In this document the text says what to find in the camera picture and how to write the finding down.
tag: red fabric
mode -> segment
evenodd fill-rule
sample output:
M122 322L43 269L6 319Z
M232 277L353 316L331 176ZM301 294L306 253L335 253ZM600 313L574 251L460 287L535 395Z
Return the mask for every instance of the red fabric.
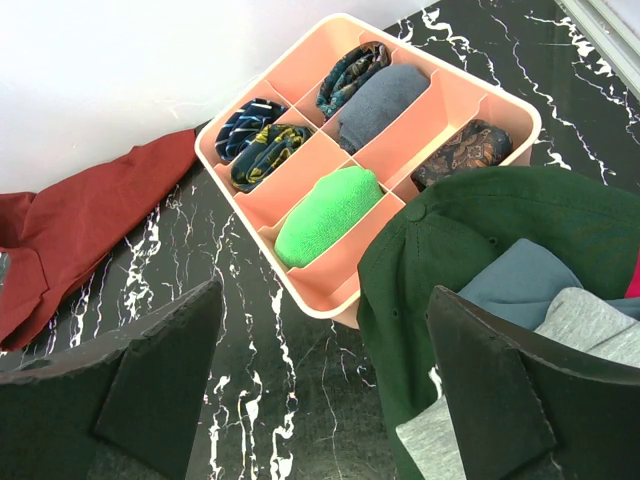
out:
M638 252L638 263L636 263L636 270L633 272L631 278L631 285L627 289L627 293L624 298L636 298L640 297L640 252Z
M135 147L38 194L0 195L0 347L27 345L60 302L162 200L193 164L195 132Z

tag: pink organizer box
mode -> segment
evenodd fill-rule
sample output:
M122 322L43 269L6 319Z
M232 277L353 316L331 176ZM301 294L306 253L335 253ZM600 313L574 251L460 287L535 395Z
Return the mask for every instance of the pink organizer box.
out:
M338 111L327 123L315 106L320 84L335 63L358 45L378 40L394 64L411 64L431 80L392 124L353 156L338 144ZM215 150L226 120L261 97L289 110L276 123L307 126L312 137L250 193L231 185L231 164ZM196 139L196 153L258 244L298 306L309 316L358 328L357 265L378 232L418 195L411 173L473 119L506 130L513 153L500 165L529 165L540 133L540 115L530 104L349 15L325 18L291 47ZM382 199L329 250L304 268L287 268L274 243L289 212L323 176L360 165L372 170Z

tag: dark green baseball cap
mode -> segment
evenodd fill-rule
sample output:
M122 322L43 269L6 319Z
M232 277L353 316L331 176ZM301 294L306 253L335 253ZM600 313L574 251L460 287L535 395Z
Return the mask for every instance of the dark green baseball cap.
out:
M640 247L640 197L559 167L464 172L407 204L358 265L358 323L400 480L422 477L395 429L440 388L425 323L431 292L460 291L520 238L550 250L586 290L622 298Z

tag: black marble table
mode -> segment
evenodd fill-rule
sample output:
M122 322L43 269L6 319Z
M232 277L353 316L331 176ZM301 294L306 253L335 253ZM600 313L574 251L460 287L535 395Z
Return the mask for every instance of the black marble table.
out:
M388 32L532 103L543 119L533 164L640 193L638 100L553 0L442 0ZM0 279L7 264L0 257ZM393 478L358 332L296 307L200 165L29 348L0 353L0 370L135 321L212 276L226 308L187 478Z

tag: white wall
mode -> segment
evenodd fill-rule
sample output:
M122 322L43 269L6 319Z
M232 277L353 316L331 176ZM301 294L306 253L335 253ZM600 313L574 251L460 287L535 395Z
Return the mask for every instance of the white wall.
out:
M213 117L322 17L426 0L2 0L0 193L38 191Z

